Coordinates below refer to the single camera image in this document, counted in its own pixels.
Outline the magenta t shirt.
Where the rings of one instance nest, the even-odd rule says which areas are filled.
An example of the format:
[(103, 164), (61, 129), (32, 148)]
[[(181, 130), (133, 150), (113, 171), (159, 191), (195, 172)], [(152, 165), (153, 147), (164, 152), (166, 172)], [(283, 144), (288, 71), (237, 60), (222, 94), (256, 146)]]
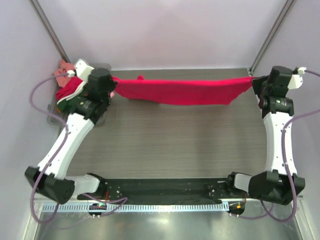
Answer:
[(252, 87), (251, 76), (222, 80), (168, 80), (113, 77), (115, 92), (130, 100), (176, 106), (229, 105)]

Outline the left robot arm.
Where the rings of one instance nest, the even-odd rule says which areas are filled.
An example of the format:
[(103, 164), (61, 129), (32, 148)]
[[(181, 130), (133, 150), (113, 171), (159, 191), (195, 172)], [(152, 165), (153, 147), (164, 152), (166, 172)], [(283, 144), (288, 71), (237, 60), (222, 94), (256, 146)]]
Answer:
[(68, 177), (67, 171), (82, 141), (107, 111), (117, 84), (105, 68), (69, 70), (67, 75), (69, 82), (56, 93), (57, 108), (67, 115), (64, 128), (46, 157), (24, 173), (35, 192), (61, 205), (74, 195), (97, 198), (105, 192), (106, 181), (99, 175)]

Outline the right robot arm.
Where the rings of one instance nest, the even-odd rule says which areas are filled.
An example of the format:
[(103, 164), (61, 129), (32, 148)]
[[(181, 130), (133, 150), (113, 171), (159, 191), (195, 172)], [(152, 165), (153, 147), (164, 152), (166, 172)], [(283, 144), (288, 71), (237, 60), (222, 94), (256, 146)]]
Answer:
[(227, 190), (232, 195), (247, 194), (253, 199), (286, 206), (305, 188), (305, 179), (298, 176), (293, 158), (295, 111), (293, 100), (287, 97), (289, 90), (302, 86), (305, 71), (305, 67), (291, 70), (273, 66), (269, 75), (253, 78), (252, 88), (266, 131), (266, 165), (263, 172), (253, 176), (232, 172), (227, 180)]

